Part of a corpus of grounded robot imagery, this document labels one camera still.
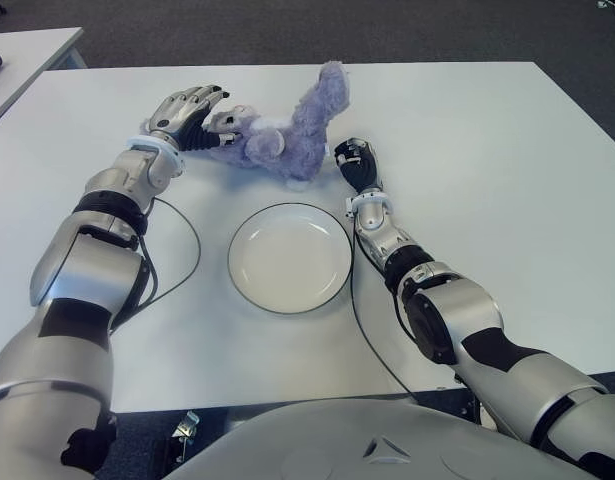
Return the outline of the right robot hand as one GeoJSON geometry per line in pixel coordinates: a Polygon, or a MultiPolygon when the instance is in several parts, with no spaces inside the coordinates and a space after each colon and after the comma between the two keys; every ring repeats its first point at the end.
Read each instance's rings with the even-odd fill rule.
{"type": "Polygon", "coordinates": [[[377,160],[367,140],[352,137],[341,142],[334,149],[334,158],[343,178],[356,193],[383,190],[377,160]]]}

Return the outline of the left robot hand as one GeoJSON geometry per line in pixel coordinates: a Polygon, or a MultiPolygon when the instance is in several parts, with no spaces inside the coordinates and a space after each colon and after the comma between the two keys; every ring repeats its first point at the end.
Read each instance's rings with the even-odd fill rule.
{"type": "Polygon", "coordinates": [[[149,135],[173,145],[179,151],[207,150],[232,145],[241,135],[216,133],[204,121],[219,101],[229,93],[220,86],[192,87],[166,97],[147,122],[149,135]]]}

